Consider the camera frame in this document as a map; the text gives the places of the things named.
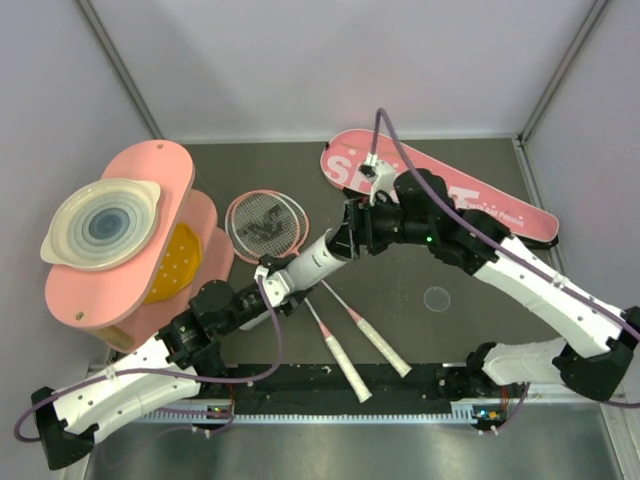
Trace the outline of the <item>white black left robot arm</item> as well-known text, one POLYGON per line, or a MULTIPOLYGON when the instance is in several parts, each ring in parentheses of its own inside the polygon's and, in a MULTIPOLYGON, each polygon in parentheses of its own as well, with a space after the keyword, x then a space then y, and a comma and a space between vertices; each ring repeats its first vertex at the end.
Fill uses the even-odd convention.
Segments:
POLYGON ((275 276, 234 291, 222 280, 204 284, 185 311, 137 350, 101 372, 61 390, 43 387, 31 396, 50 470, 87 456, 116 430, 172 402, 216 396, 242 383, 229 373, 220 339, 261 316, 291 314, 308 295, 275 276))

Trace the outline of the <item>white shuttlecock tube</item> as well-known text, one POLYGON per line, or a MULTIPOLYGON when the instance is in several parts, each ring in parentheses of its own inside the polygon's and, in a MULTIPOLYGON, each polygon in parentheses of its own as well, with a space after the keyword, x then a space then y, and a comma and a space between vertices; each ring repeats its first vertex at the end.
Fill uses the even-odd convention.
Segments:
POLYGON ((339 268, 352 261, 337 259, 327 251, 326 233, 301 254, 294 256, 286 266, 267 267, 269 272, 274 273, 277 270, 285 269, 291 277, 293 293, 315 288, 321 280, 325 280, 339 268))

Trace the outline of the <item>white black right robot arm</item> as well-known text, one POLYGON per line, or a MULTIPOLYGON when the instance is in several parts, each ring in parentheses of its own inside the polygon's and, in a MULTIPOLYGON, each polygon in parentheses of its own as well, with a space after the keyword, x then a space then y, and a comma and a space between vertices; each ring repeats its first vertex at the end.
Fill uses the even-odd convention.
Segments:
POLYGON ((442 263, 502 291, 558 333, 546 342, 486 343, 467 359, 466 380, 487 396, 512 383, 564 385, 610 403, 639 344, 639 309, 596 300, 538 259, 500 221, 458 209, 445 181, 426 169, 396 176, 370 199, 350 200, 337 229, 321 241, 338 266, 360 248, 376 255, 392 244, 426 247, 442 263))

